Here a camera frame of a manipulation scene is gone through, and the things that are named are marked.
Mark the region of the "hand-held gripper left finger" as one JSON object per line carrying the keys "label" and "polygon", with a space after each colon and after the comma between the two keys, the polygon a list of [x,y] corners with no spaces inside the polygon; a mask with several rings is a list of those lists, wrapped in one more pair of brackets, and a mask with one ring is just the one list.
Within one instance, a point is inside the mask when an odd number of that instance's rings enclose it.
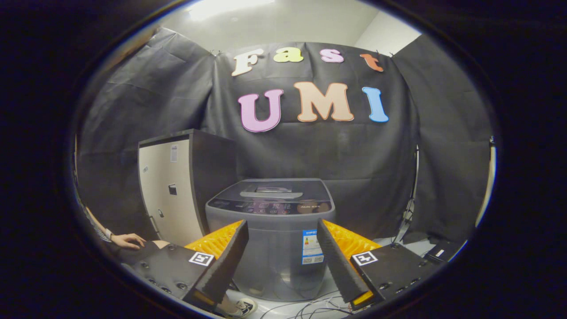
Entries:
{"label": "hand-held gripper left finger", "polygon": [[122,267],[178,307],[212,311],[223,300],[248,241],[248,223],[239,220],[191,244],[169,244]]}

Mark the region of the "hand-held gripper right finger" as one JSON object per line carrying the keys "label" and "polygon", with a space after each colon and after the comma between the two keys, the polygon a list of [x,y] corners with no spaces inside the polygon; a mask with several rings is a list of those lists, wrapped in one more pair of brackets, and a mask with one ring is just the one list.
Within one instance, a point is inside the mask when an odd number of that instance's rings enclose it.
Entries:
{"label": "hand-held gripper right finger", "polygon": [[317,240],[343,301],[355,311],[409,292],[441,267],[401,244],[381,246],[322,218]]}

